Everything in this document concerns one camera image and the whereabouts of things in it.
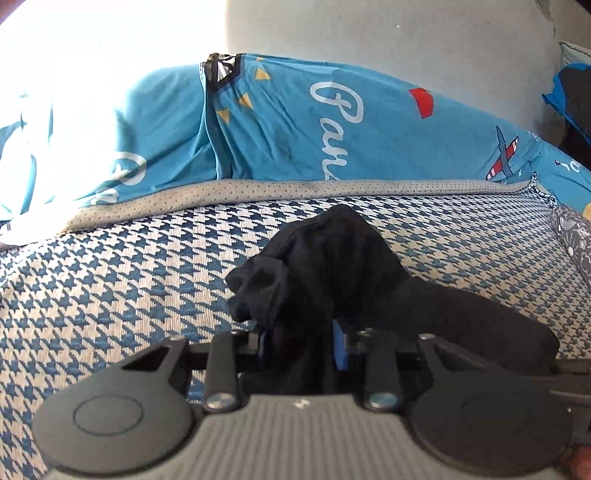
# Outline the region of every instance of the blue blanket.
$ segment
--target blue blanket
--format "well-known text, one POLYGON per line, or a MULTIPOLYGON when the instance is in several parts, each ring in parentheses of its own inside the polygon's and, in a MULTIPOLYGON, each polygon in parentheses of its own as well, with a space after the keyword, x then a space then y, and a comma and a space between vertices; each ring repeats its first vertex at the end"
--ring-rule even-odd
POLYGON ((560 202, 591 202, 591 173, 536 135, 359 67, 212 54, 123 97, 88 95, 100 112, 72 119, 79 99, 28 99, 0 129, 0 222, 214 179, 513 183, 537 171, 560 202))

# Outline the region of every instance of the blue and white houndstooth pattern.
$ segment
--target blue and white houndstooth pattern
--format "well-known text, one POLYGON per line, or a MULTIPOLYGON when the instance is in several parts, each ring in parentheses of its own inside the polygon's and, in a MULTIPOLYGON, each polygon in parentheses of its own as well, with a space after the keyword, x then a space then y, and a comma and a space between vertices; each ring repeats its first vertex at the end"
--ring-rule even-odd
POLYGON ((43 398, 173 333, 231 328, 225 275, 281 225, 337 203, 413 274, 513 306, 550 325, 563 354, 589 354, 589 292, 530 193, 211 206, 71 233, 0 254, 0 478, 44 472, 30 430, 43 398))

